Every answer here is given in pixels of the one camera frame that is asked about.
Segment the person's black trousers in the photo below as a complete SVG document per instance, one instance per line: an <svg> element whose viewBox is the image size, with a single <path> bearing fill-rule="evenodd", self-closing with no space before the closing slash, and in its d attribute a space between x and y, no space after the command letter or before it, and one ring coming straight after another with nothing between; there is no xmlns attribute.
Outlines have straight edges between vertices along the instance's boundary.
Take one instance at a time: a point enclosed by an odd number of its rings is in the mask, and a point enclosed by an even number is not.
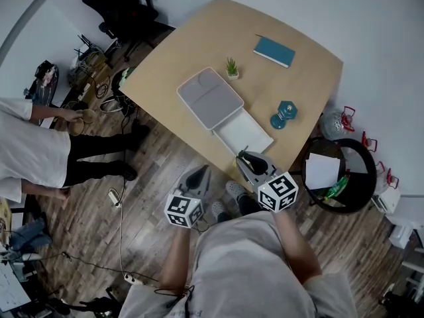
<svg viewBox="0 0 424 318"><path fill-rule="evenodd" d="M237 205L241 217L263 211L263 208L249 195L242 197Z"/></svg>

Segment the white boxy appliance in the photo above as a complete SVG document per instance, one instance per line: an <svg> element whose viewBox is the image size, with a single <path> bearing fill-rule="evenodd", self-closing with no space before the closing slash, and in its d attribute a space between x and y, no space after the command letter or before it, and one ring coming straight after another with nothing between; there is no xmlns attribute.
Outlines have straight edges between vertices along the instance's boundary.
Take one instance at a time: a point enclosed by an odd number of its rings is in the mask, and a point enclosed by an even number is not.
<svg viewBox="0 0 424 318"><path fill-rule="evenodd" d="M388 221L394 225L389 236L391 244L397 248L404 249L414 230L424 229L424 216L412 214L390 214L386 215Z"/></svg>

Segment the black office chair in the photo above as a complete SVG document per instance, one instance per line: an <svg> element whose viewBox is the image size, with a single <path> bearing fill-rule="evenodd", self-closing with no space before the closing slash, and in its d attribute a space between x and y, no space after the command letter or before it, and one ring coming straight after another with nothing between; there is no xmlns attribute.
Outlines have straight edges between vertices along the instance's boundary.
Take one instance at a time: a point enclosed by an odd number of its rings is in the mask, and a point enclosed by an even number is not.
<svg viewBox="0 0 424 318"><path fill-rule="evenodd" d="M173 31L175 28L158 21L159 12L153 0L82 0L95 10L103 19L99 30L109 38L129 43L124 61L130 60L132 51L141 43L151 48L156 46L150 41L158 32Z"/></svg>

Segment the round black chair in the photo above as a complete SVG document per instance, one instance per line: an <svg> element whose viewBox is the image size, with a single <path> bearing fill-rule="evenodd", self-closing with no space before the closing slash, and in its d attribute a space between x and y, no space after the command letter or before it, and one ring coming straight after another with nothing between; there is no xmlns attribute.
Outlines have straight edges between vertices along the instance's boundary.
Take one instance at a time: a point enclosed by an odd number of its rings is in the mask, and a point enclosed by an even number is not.
<svg viewBox="0 0 424 318"><path fill-rule="evenodd" d="M353 172L347 168L346 158L342 152L344 148L350 148L359 155L366 168L364 173ZM311 190L306 186L306 160L311 153L338 158L341 161L338 177L348 177L346 187L339 195L328 201L324 200L326 188ZM351 138L336 140L327 140L322 136L309 138L301 158L299 175L309 195L310 206L315 205L336 215L350 215L365 208L374 195L377 182L376 165L371 153L359 141Z"/></svg>

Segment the white plastic tray box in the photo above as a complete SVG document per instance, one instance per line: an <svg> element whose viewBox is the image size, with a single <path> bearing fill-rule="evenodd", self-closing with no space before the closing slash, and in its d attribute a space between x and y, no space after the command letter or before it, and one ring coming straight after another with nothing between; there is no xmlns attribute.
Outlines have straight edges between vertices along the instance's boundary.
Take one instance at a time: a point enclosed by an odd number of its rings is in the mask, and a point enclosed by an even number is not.
<svg viewBox="0 0 424 318"><path fill-rule="evenodd" d="M241 150L263 153L274 141L244 108L239 94L211 67L181 84L177 94L234 156Z"/></svg>

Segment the person's grey shirt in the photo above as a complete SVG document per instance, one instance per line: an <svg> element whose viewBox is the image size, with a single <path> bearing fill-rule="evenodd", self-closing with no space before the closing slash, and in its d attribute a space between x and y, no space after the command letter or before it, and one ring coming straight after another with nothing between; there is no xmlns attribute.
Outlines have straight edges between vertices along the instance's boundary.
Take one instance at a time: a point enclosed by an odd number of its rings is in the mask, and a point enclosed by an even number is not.
<svg viewBox="0 0 424 318"><path fill-rule="evenodd" d="M344 274L322 272L299 282L272 214L210 228L198 240L183 294L134 285L119 318L357 318Z"/></svg>

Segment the white toaster oven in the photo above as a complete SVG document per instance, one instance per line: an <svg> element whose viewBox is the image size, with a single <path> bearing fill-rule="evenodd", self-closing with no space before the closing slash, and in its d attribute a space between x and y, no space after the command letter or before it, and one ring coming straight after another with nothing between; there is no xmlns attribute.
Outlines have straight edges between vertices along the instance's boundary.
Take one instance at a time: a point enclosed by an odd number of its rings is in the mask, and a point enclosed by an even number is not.
<svg viewBox="0 0 424 318"><path fill-rule="evenodd" d="M384 189L377 189L372 196L372 202L379 212L392 214L396 210L400 196L399 189L388 186Z"/></svg>

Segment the small potted green plant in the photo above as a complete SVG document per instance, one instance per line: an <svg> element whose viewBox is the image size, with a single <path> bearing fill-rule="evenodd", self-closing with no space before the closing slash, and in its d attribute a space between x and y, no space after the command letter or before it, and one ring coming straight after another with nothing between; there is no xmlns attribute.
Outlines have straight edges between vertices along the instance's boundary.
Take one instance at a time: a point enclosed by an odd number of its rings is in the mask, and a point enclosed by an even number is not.
<svg viewBox="0 0 424 318"><path fill-rule="evenodd" d="M239 78L238 67L232 58L227 59L226 72L230 80L237 80Z"/></svg>

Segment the person's left white clog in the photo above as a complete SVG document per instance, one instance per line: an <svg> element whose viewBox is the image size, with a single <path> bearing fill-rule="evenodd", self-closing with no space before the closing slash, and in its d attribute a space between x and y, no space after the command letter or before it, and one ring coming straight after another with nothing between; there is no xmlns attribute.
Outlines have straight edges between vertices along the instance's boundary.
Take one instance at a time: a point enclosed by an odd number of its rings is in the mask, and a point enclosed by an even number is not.
<svg viewBox="0 0 424 318"><path fill-rule="evenodd" d="M230 221L232 219L232 216L220 201L216 201L211 205L211 212L218 223Z"/></svg>

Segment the green and black helmet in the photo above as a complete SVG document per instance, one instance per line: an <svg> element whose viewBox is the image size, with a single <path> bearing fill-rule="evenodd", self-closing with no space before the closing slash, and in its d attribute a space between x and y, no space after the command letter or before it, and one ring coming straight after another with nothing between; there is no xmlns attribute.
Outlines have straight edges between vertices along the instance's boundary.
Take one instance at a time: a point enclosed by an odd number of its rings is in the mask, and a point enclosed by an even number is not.
<svg viewBox="0 0 424 318"><path fill-rule="evenodd" d="M117 72L111 82L111 90L113 93L120 93L120 88L124 85L127 78L135 71L135 67L127 67Z"/></svg>

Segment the person's left forearm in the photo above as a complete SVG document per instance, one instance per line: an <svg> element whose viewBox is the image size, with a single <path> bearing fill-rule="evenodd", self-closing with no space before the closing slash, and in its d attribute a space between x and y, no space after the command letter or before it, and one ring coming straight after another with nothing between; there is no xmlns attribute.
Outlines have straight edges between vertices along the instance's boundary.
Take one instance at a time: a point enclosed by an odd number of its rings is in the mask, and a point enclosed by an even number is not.
<svg viewBox="0 0 424 318"><path fill-rule="evenodd" d="M172 243L160 273L161 292L181 295L190 287L190 240L190 229L175 227Z"/></svg>

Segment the teal lantern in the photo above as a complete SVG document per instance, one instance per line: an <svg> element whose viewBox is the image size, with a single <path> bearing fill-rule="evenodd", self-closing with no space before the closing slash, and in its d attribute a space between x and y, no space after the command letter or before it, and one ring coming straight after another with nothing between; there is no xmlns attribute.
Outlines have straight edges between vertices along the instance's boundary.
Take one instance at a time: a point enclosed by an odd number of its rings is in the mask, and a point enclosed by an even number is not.
<svg viewBox="0 0 424 318"><path fill-rule="evenodd" d="M292 101L281 101L277 113L270 117L270 124L274 129L283 129L288 120L295 119L297 108Z"/></svg>

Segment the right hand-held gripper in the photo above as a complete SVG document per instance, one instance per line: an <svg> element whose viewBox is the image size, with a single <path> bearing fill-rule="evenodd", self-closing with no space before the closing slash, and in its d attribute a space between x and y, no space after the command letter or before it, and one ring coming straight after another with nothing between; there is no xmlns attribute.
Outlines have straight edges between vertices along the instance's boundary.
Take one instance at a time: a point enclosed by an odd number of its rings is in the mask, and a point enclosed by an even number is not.
<svg viewBox="0 0 424 318"><path fill-rule="evenodd" d="M246 160L236 157L236 165L248 183L257 183L256 200L259 205L271 212L278 213L295 203L298 185L289 172L276 169L272 159L261 153L248 151ZM269 170L271 172L268 174L263 173L259 176L254 173L254 171Z"/></svg>

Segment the round black side table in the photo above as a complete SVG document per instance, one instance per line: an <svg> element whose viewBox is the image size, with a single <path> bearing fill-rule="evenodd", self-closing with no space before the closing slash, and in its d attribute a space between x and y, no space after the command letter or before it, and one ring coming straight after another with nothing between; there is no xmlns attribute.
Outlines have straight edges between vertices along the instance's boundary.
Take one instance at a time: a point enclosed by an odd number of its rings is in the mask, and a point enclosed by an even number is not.
<svg viewBox="0 0 424 318"><path fill-rule="evenodd" d="M56 64L44 77L35 78L31 87L25 89L23 94L25 99L30 99L34 104L50 106L52 103L59 81L59 69Z"/></svg>

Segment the white drawing board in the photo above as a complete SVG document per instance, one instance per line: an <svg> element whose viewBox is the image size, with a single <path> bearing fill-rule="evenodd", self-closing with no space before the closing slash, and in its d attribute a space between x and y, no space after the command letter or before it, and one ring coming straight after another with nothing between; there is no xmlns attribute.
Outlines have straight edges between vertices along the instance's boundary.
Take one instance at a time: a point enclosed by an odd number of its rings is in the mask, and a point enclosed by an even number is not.
<svg viewBox="0 0 424 318"><path fill-rule="evenodd" d="M30 297L9 264L0 262L0 310L6 312L30 303Z"/></svg>

